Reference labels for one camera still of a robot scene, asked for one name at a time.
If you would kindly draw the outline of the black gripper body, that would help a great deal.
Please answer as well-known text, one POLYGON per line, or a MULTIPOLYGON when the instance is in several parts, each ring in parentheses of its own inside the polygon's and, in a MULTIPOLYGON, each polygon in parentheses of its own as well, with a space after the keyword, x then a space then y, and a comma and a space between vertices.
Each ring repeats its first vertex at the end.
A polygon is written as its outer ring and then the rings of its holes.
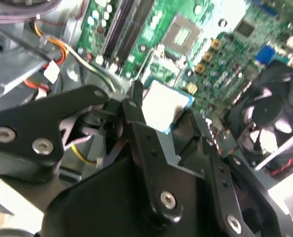
POLYGON ((158 181, 183 206, 181 220, 159 225, 145 216, 133 162, 125 158, 61 192, 43 218, 43 237, 223 237, 202 178, 170 166, 158 181))

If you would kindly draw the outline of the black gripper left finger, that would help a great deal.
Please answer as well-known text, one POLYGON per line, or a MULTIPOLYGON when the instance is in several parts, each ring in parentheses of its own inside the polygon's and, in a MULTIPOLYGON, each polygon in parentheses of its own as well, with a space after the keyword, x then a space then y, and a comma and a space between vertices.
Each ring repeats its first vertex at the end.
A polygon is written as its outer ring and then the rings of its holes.
POLYGON ((140 101, 110 99, 94 85, 1 111, 0 175, 32 183, 50 180, 65 149, 93 134, 115 142, 106 168, 132 160, 139 194, 146 198, 145 216, 159 224, 178 223, 183 206, 158 181, 170 165, 140 101))

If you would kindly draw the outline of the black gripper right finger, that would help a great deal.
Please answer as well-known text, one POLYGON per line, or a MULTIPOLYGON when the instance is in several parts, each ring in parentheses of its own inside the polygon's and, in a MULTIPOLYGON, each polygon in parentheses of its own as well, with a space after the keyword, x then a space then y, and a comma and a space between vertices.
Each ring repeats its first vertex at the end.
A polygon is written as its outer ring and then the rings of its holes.
POLYGON ((200 115, 184 112, 180 136, 180 165, 205 182, 205 213, 214 221, 214 237, 293 237, 291 218, 239 157, 219 155, 200 115))

